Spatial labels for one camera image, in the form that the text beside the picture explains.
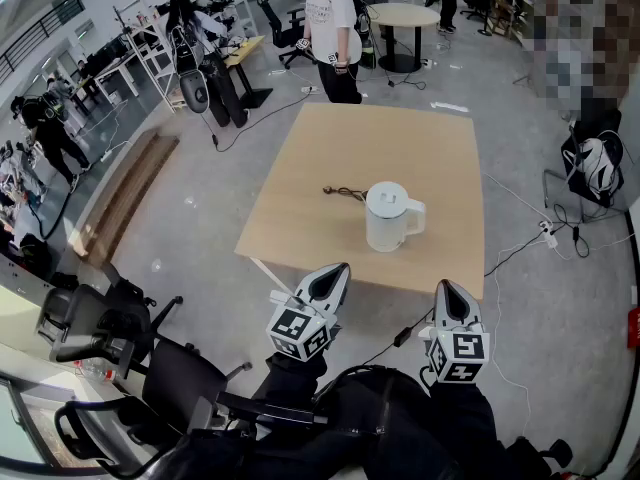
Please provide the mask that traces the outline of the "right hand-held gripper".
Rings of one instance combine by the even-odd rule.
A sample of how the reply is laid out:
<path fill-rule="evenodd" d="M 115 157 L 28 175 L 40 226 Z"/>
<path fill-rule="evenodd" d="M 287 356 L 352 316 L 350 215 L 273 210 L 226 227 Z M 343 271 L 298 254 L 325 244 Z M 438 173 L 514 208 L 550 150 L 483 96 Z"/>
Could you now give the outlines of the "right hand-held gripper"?
<path fill-rule="evenodd" d="M 480 306 L 459 284 L 441 280 L 434 295 L 433 322 L 445 317 L 454 325 L 424 327 L 418 337 L 426 345 L 430 370 L 441 384 L 473 384 L 489 361 L 490 334 L 481 321 Z"/>

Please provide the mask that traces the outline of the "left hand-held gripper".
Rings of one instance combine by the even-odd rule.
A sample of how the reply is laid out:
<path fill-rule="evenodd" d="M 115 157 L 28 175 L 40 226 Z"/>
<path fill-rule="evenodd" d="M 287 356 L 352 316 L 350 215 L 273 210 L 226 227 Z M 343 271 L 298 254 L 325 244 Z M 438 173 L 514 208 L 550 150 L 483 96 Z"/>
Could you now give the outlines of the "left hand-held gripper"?
<path fill-rule="evenodd" d="M 274 313 L 266 328 L 275 350 L 289 358 L 309 361 L 330 347 L 336 333 L 337 310 L 351 281 L 348 263 L 327 265 L 306 275 L 294 296 L 272 290 Z"/>

